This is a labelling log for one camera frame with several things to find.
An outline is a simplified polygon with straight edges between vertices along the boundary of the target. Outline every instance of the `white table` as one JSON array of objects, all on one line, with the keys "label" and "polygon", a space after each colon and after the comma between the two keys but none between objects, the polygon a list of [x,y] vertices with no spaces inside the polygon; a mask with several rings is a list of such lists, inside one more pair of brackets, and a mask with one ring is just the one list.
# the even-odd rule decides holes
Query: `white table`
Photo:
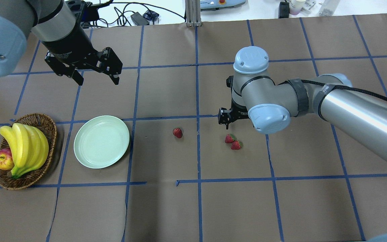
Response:
[{"label": "white table", "polygon": [[[89,0],[93,3],[99,3],[99,0]],[[311,9],[310,14],[301,12],[298,15],[289,15],[290,18],[297,17],[315,17],[321,7],[320,4],[324,0],[316,0],[316,5]],[[156,6],[161,6],[180,15],[184,15],[184,0],[141,0],[141,3],[149,3]],[[201,11],[201,20],[203,22],[213,21],[234,21],[246,19],[270,19],[278,18],[278,5],[280,0],[247,0],[245,4],[234,7],[219,9],[216,11]],[[112,4],[108,7],[99,9],[101,18],[106,19],[109,23],[117,18],[113,7],[117,7],[122,11],[125,4]],[[159,20],[155,24],[176,24],[183,23],[183,19],[177,15],[167,12],[162,9],[149,7],[151,10],[160,14]],[[126,10],[133,10],[139,12],[141,15],[146,11],[144,6],[139,4],[130,4]],[[362,14],[376,14],[387,13],[387,0],[341,0],[334,15],[362,15]]]}]

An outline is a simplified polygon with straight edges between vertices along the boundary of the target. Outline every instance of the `light green plate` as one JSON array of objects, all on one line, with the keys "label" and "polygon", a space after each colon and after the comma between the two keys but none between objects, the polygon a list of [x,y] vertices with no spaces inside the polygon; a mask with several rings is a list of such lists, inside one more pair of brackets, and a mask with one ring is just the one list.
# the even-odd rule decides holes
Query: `light green plate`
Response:
[{"label": "light green plate", "polygon": [[129,144],[126,124],[114,116],[99,116],[86,122],[74,139],[74,154],[84,166],[100,169],[118,161]]}]

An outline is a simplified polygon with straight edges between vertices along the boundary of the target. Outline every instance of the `metal post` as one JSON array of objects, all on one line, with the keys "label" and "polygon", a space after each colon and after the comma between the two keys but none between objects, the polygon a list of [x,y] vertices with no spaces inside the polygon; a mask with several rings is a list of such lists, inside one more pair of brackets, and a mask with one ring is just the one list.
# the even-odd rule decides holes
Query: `metal post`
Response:
[{"label": "metal post", "polygon": [[201,26],[200,0],[185,0],[186,26]]}]

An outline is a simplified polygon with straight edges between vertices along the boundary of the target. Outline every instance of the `robotic arm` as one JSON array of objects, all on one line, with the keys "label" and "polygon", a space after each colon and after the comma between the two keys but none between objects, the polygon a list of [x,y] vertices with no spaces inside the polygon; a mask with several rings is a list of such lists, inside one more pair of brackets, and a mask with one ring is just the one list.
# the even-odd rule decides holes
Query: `robotic arm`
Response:
[{"label": "robotic arm", "polygon": [[122,62],[109,47],[100,52],[93,48],[80,26],[85,4],[80,0],[0,0],[0,77],[13,72],[33,32],[49,50],[45,61],[57,75],[82,85],[77,70],[92,69],[117,85]]},{"label": "robotic arm", "polygon": [[387,103],[354,92],[342,74],[311,80],[292,79],[275,86],[269,77],[268,55],[256,46],[235,56],[231,109],[221,108],[219,124],[250,118],[255,129],[271,134],[286,128],[291,117],[315,113],[387,161]]}]

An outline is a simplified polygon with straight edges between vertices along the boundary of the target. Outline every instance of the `bunch of bananas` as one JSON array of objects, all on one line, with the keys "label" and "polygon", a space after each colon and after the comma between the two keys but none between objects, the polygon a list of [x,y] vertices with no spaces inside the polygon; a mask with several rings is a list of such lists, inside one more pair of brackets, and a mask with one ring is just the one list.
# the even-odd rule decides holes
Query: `bunch of bananas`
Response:
[{"label": "bunch of bananas", "polygon": [[26,172],[39,169],[49,155],[49,143],[36,127],[14,123],[13,128],[3,126],[0,134],[10,146],[14,167],[12,178],[17,179]]}]

